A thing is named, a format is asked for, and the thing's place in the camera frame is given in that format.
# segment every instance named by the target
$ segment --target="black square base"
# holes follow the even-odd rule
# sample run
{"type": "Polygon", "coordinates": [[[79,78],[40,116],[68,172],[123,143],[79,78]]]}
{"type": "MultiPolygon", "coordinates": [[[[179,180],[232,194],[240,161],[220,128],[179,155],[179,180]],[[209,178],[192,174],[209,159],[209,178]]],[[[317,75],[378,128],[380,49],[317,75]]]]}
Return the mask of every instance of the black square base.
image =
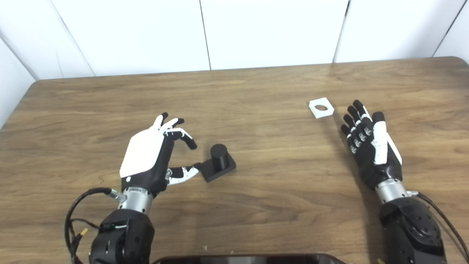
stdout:
{"type": "Polygon", "coordinates": [[[209,159],[208,161],[205,161],[201,164],[201,172],[202,175],[205,178],[205,181],[207,183],[213,181],[214,179],[220,177],[221,175],[224,175],[234,169],[236,169],[236,162],[233,160],[233,158],[230,156],[229,153],[227,153],[228,157],[228,167],[224,170],[215,171],[215,168],[213,167],[213,162],[212,159],[209,159]]]}

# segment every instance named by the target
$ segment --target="black cylinder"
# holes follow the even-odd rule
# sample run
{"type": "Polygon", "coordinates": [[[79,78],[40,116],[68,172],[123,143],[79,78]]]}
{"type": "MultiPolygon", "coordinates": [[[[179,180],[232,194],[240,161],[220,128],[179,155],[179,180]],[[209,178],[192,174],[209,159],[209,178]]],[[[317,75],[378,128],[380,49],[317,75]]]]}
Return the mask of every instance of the black cylinder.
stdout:
{"type": "Polygon", "coordinates": [[[210,149],[213,167],[216,171],[224,170],[228,167],[228,150],[223,144],[215,144],[210,149]]]}

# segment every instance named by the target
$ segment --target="hole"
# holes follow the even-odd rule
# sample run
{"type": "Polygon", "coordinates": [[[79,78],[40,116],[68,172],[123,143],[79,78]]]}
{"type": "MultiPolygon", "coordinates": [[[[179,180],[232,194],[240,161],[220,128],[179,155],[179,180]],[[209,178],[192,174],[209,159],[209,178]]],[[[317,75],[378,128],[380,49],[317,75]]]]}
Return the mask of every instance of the hole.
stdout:
{"type": "Polygon", "coordinates": [[[317,110],[319,111],[326,111],[327,110],[327,107],[325,107],[324,105],[315,105],[314,108],[316,108],[317,110]]]}

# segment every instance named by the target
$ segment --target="yellow connector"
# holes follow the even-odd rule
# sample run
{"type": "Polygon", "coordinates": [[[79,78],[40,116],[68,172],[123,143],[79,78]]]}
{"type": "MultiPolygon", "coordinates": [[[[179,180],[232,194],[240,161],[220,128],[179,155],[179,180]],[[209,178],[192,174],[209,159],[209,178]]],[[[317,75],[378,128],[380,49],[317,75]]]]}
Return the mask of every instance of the yellow connector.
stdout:
{"type": "Polygon", "coordinates": [[[86,232],[88,232],[87,228],[83,229],[83,231],[80,233],[80,235],[84,236],[86,234],[86,232]]]}

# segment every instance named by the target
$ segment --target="silver cylindrical wrist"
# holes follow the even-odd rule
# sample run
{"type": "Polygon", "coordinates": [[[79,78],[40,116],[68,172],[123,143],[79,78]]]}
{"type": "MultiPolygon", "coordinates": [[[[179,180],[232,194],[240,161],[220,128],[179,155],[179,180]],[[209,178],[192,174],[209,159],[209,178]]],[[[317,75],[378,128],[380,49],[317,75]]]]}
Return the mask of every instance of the silver cylindrical wrist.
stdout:
{"type": "Polygon", "coordinates": [[[119,203],[119,209],[130,209],[142,212],[146,215],[150,213],[153,195],[146,189],[140,187],[129,187],[124,190],[126,200],[119,203]]]}
{"type": "Polygon", "coordinates": [[[382,203],[387,203],[397,198],[410,197],[402,182],[398,179],[387,179],[381,182],[375,187],[375,191],[382,203]]]}

